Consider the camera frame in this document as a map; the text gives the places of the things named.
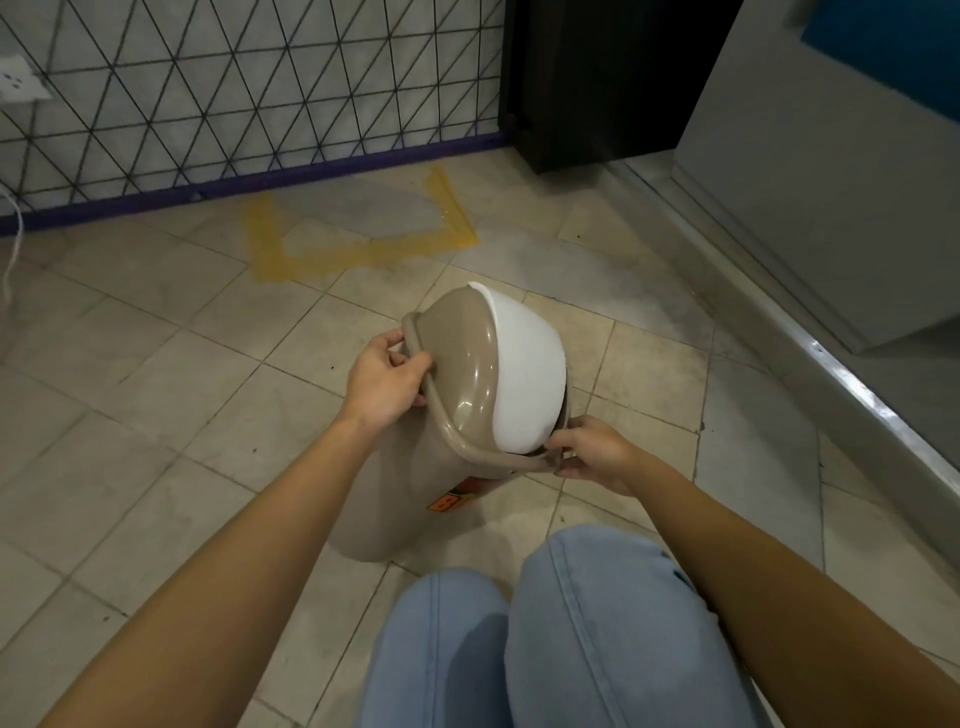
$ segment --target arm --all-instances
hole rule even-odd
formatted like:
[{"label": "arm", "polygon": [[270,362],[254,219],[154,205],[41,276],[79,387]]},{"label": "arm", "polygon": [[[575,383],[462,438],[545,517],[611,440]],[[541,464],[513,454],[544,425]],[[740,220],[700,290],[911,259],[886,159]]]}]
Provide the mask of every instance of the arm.
[{"label": "arm", "polygon": [[431,365],[377,336],[330,428],[186,562],[104,647],[43,728],[236,725],[377,434]]},{"label": "arm", "polygon": [[787,726],[960,724],[960,686],[853,596],[606,423],[570,427],[557,475],[640,500]]}]

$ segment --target electrical outlet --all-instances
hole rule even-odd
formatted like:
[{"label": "electrical outlet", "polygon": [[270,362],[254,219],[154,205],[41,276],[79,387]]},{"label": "electrical outlet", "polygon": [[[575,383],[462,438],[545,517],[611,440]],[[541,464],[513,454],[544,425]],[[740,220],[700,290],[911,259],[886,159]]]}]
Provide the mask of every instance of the electrical outlet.
[{"label": "electrical outlet", "polygon": [[0,58],[0,104],[23,104],[49,98],[50,91],[43,87],[23,56]]}]

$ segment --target light blue jeans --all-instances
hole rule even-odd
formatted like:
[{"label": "light blue jeans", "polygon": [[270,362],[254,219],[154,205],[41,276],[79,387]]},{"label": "light blue jeans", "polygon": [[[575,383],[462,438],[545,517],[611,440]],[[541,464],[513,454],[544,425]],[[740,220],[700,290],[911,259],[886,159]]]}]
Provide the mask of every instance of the light blue jeans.
[{"label": "light blue jeans", "polygon": [[508,605],[486,576],[424,576],[373,651],[358,728],[769,726],[716,616],[659,545],[560,531]]}]

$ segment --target white cable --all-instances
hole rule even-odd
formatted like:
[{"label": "white cable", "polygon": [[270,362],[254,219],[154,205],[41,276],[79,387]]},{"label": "white cable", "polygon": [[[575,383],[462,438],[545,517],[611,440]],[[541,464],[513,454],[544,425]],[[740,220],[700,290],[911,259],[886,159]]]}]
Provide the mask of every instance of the white cable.
[{"label": "white cable", "polygon": [[7,270],[3,274],[3,303],[7,308],[13,304],[13,290],[10,288],[10,275],[13,272],[13,266],[20,257],[20,245],[23,243],[23,215],[20,212],[20,205],[16,203],[10,190],[3,184],[0,184],[0,194],[7,198],[7,201],[13,206],[16,212],[16,237],[13,239],[13,252],[10,253],[10,262],[7,263]]}]

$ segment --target purple baseboard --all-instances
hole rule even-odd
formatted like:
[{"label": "purple baseboard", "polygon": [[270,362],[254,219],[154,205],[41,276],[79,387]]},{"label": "purple baseboard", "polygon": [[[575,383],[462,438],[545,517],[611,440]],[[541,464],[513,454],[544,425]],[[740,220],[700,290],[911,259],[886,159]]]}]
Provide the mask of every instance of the purple baseboard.
[{"label": "purple baseboard", "polygon": [[[395,149],[389,152],[363,155],[362,157],[333,159],[317,164],[306,164],[302,167],[277,169],[273,172],[231,177],[226,180],[216,180],[202,184],[185,184],[182,187],[141,192],[134,195],[114,197],[109,200],[51,207],[50,209],[24,213],[23,222],[27,231],[60,228],[107,217],[119,217],[134,212],[146,212],[162,207],[195,203],[200,200],[213,200],[219,197],[259,192],[274,187],[287,187],[292,184],[343,177],[357,172],[370,172],[373,169],[382,169],[383,167],[395,167],[400,164],[411,164],[418,161],[428,161],[429,159],[483,152],[487,149],[507,146],[509,143],[508,136],[503,132],[468,136],[463,139],[423,144],[419,147]],[[0,235],[13,235],[15,232],[16,217],[14,215],[0,218]]]}]

